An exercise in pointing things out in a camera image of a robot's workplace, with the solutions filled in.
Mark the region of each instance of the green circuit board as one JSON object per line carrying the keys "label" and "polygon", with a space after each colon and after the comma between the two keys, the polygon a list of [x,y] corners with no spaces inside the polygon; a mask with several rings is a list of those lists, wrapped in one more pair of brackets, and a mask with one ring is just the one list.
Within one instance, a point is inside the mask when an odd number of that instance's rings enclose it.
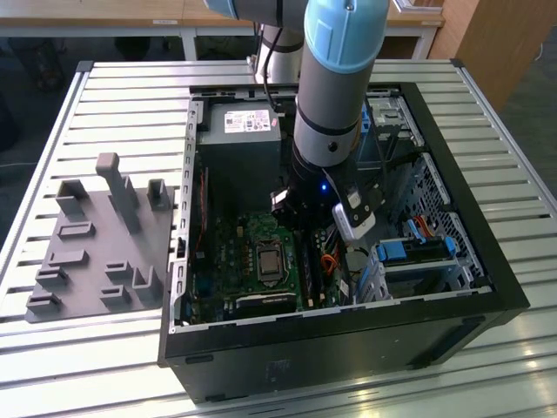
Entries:
{"label": "green circuit board", "polygon": [[[277,248],[277,252],[266,251]],[[261,254],[276,253],[276,280],[262,280]],[[193,309],[199,322],[223,320],[229,304],[255,294],[295,293],[297,310],[303,310],[299,272],[292,233],[277,225],[271,214],[249,214],[238,219],[217,219],[214,268],[196,275]]]}

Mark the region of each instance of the metal case frame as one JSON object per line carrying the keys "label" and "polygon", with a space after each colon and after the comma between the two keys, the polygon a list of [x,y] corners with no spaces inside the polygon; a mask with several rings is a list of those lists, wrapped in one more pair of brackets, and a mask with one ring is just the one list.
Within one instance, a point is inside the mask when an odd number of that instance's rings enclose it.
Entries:
{"label": "metal case frame", "polygon": [[[169,276],[158,364],[172,368],[196,403],[439,364],[488,328],[509,322],[529,307],[417,86],[370,87],[395,88],[404,97],[493,291],[172,334]],[[273,86],[278,96],[282,88],[296,86]],[[202,96],[222,90],[247,91],[250,98],[262,91],[259,86],[246,85],[201,87],[191,92]],[[190,120],[198,116],[194,113]],[[188,136],[186,146],[194,149],[195,139]]]}

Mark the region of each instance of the metal table surface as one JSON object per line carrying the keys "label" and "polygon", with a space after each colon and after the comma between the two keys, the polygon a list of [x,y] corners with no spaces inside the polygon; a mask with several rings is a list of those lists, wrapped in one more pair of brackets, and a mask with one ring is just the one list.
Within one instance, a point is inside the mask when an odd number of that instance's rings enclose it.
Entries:
{"label": "metal table surface", "polygon": [[240,62],[95,64],[73,78],[0,254],[0,415],[544,415],[557,407],[556,204],[464,70],[447,61],[380,61],[372,81],[416,82],[531,309],[447,363],[415,372],[196,407],[155,364],[160,310],[27,324],[61,179],[105,188],[100,152],[118,152],[133,184],[179,193],[188,86],[246,84]]}

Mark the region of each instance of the blue latch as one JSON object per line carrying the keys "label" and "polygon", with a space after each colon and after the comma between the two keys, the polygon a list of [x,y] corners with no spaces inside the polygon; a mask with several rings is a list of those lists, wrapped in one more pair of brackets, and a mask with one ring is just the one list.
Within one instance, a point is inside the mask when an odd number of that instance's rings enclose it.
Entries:
{"label": "blue latch", "polygon": [[386,251],[386,258],[388,260],[405,260],[406,251],[401,241],[387,241],[383,242],[382,246]]}
{"label": "blue latch", "polygon": [[379,261],[383,262],[386,260],[386,251],[383,244],[377,246],[377,255],[379,256]]}
{"label": "blue latch", "polygon": [[367,131],[369,131],[370,125],[371,122],[369,120],[369,115],[367,114],[366,104],[363,104],[362,105],[362,133],[367,133]]}
{"label": "blue latch", "polygon": [[454,239],[445,237],[445,245],[451,257],[454,257],[456,255],[456,244],[454,244]]}

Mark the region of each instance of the black cable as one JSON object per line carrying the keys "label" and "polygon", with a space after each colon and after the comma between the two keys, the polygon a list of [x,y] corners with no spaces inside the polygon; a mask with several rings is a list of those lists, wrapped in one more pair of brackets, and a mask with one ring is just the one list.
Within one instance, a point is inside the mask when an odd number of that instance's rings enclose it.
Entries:
{"label": "black cable", "polygon": [[366,257],[369,257],[369,252],[365,249],[365,248],[354,248],[354,252],[356,253],[362,253],[364,254]]}
{"label": "black cable", "polygon": [[275,51],[275,47],[277,46],[277,42],[279,41],[280,34],[282,33],[283,28],[280,28],[275,36],[275,39],[272,41],[271,49],[267,53],[267,58],[263,63],[263,88],[265,89],[265,94],[267,95],[267,99],[269,100],[269,105],[275,112],[279,112],[277,104],[271,97],[271,93],[269,92],[269,84],[267,83],[267,78],[269,77],[268,69],[269,69],[269,61],[271,61],[271,55]]}
{"label": "black cable", "polygon": [[254,54],[258,53],[258,47],[259,47],[258,30],[255,25],[255,22],[253,22],[253,49],[255,50]]}
{"label": "black cable", "polygon": [[375,145],[377,146],[377,152],[379,153],[379,159],[381,160],[381,171],[383,172],[383,187],[386,188],[386,161],[383,155],[383,150],[381,150],[381,144],[379,143],[379,136],[377,135],[377,126],[375,125],[375,119],[373,118],[373,109],[367,100],[367,96],[364,96],[364,104],[366,105],[367,117],[369,117],[369,129],[366,134],[367,140],[373,136]]}

